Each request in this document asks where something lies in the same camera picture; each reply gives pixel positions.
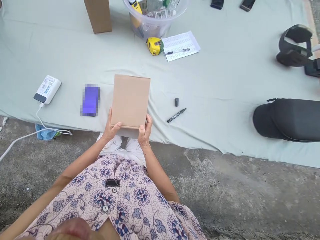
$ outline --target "pen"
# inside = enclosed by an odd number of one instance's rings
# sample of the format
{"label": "pen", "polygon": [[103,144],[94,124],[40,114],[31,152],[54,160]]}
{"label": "pen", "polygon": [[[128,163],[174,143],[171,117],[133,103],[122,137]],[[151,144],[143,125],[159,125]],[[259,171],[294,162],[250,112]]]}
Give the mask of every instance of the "pen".
{"label": "pen", "polygon": [[172,118],[168,119],[167,122],[168,122],[168,123],[171,122],[173,119],[175,119],[176,117],[178,117],[181,113],[183,113],[186,109],[187,109],[187,108],[182,109],[180,112],[178,112],[178,113],[177,113],[176,115],[174,115]]}
{"label": "pen", "polygon": [[169,55],[169,54],[178,53],[178,52],[187,52],[187,51],[190,51],[190,48],[185,48],[185,49],[182,49],[182,50],[179,50],[179,51],[167,52],[164,55]]}

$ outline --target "floral dress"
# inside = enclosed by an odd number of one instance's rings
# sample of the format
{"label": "floral dress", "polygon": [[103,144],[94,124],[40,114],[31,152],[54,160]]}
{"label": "floral dress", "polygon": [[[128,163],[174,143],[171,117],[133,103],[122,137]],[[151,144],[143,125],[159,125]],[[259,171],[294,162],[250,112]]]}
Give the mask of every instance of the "floral dress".
{"label": "floral dress", "polygon": [[[120,185],[107,186],[107,179]],[[145,166],[120,155],[99,156],[76,176],[20,235],[44,239],[69,218],[98,230],[110,218],[120,239],[205,239],[191,210],[167,202]]]}

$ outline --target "person's right hand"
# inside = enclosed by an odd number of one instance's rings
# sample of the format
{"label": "person's right hand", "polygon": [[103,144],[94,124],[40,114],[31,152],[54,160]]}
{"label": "person's right hand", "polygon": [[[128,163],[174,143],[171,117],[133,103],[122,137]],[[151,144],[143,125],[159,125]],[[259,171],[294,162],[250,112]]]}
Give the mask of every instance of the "person's right hand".
{"label": "person's right hand", "polygon": [[138,137],[138,143],[140,144],[140,147],[146,147],[149,146],[149,137],[151,134],[151,126],[152,126],[152,118],[149,114],[146,116],[147,123],[145,126],[140,125],[139,127],[139,137]]}

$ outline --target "brown cardboard box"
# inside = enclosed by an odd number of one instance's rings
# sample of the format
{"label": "brown cardboard box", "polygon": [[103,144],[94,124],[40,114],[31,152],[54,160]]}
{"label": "brown cardboard box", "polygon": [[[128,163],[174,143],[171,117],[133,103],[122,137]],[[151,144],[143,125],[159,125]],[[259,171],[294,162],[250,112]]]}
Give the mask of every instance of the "brown cardboard box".
{"label": "brown cardboard box", "polygon": [[150,78],[114,75],[111,125],[139,129],[146,122]]}
{"label": "brown cardboard box", "polygon": [[111,32],[109,0],[84,0],[94,33]]}

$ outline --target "black headset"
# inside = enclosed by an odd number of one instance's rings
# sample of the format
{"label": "black headset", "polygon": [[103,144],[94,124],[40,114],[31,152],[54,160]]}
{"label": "black headset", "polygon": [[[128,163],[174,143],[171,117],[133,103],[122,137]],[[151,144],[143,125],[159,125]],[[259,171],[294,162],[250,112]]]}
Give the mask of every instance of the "black headset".
{"label": "black headset", "polygon": [[[306,43],[307,48],[289,43],[285,38],[290,38],[296,43]],[[286,30],[279,40],[279,50],[277,60],[285,66],[302,67],[312,64],[311,42],[312,31],[301,24],[297,24]]]}

